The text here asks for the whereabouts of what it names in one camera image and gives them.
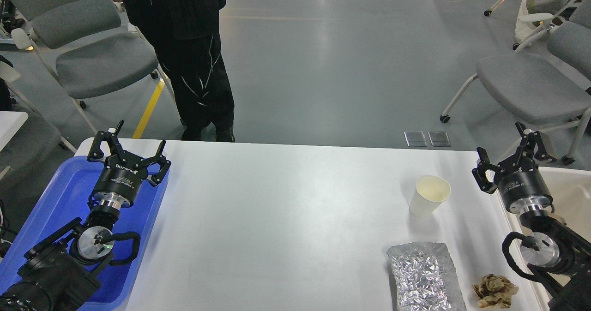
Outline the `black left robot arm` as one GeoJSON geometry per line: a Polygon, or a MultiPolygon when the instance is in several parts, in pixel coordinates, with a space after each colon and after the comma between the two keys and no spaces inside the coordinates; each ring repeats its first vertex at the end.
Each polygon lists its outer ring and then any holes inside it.
{"type": "Polygon", "coordinates": [[[141,157],[97,132],[59,168],[1,264],[3,311],[116,307],[139,271],[165,191],[166,141],[141,157]]]}

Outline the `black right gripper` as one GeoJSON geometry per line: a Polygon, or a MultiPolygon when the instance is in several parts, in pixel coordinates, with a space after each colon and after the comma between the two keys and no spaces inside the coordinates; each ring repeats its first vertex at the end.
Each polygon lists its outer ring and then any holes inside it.
{"type": "Polygon", "coordinates": [[[490,162],[487,151],[477,147],[477,166],[471,173],[479,189],[487,194],[494,194],[498,189],[505,210],[511,214],[523,214],[533,209],[544,209],[552,205],[553,197],[541,176],[539,162],[556,162],[555,149],[549,136],[544,132],[534,132],[521,122],[515,126],[521,141],[515,151],[516,165],[501,167],[490,162]],[[487,171],[494,172],[494,181],[490,181],[487,171]]]}

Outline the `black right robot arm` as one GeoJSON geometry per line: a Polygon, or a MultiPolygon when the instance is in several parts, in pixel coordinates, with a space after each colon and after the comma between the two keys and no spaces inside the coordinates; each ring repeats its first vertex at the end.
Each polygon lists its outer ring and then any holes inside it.
{"type": "Polygon", "coordinates": [[[498,192],[505,210],[531,231],[509,233],[502,253],[517,275],[544,286],[551,311],[588,311],[590,242],[553,217],[553,197],[538,165],[556,161],[545,146],[547,136],[527,130],[521,122],[515,125],[520,136],[515,153],[493,163],[487,151],[477,147],[479,159],[471,171],[479,189],[490,195],[498,192]]]}

